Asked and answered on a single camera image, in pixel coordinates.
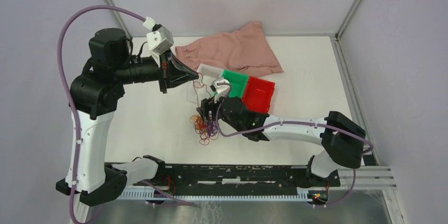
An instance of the green container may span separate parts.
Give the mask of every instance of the green container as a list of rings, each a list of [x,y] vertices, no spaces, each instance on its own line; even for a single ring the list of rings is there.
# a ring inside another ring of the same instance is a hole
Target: green container
[[[244,90],[246,90],[247,82],[249,81],[249,75],[224,70],[222,76],[232,85],[232,92],[230,92],[229,97],[242,98]]]

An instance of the white table surface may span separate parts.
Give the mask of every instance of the white table surface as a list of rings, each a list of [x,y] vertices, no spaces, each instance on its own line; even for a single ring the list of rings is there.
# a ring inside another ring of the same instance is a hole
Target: white table surface
[[[196,39],[174,38],[174,46]],[[136,53],[145,38],[133,40]],[[329,37],[269,36],[267,41],[285,71],[263,77],[275,82],[270,114],[317,118],[337,110],[351,117]],[[146,49],[142,56],[148,56]],[[252,142],[242,136],[220,136],[202,146],[190,123],[197,113],[196,105],[186,100],[186,89],[182,85],[162,94],[158,82],[125,86],[110,126],[106,162],[129,162],[149,154],[167,163],[305,165],[323,150],[310,143]],[[234,132],[224,122],[220,125],[225,133]]]

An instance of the pink towel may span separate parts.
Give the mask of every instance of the pink towel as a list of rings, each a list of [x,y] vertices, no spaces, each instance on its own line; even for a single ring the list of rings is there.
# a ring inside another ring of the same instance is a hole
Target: pink towel
[[[232,33],[221,32],[177,46],[176,54],[193,70],[203,63],[254,77],[283,72],[266,41],[260,21],[253,21]]]

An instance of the red container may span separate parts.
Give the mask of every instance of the red container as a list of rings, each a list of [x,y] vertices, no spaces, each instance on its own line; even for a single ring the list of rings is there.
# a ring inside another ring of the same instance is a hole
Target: red container
[[[268,113],[270,100],[274,94],[275,83],[255,77],[249,77],[242,101],[251,111]]]

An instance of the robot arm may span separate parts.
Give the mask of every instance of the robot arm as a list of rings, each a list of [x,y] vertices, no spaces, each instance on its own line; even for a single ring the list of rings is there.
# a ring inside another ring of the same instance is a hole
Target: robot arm
[[[222,119],[252,141],[288,139],[323,146],[324,151],[312,156],[308,163],[310,184],[313,179],[327,178],[338,168],[357,169],[361,166],[363,142],[336,130],[317,126],[331,125],[365,138],[366,132],[343,114],[331,111],[327,117],[316,119],[284,119],[257,113],[250,111],[238,97],[225,98],[229,91],[227,83],[223,78],[214,81],[212,89],[216,92],[215,96],[204,99],[198,107],[205,121]]]
[[[72,171],[76,169],[76,192],[81,193],[81,202],[89,206],[114,200],[126,186],[153,178],[162,163],[144,157],[131,163],[104,165],[107,134],[118,100],[125,93],[124,85],[158,81],[160,91],[166,93],[169,88],[199,78],[172,54],[171,33],[150,18],[145,22],[148,23],[153,30],[147,37],[151,57],[132,55],[131,42],[123,30],[100,30],[89,41],[91,58],[70,87],[80,117],[81,140],[76,141],[73,133],[68,174],[56,183],[56,189],[69,195],[74,186]],[[77,144],[80,152],[75,160]]]

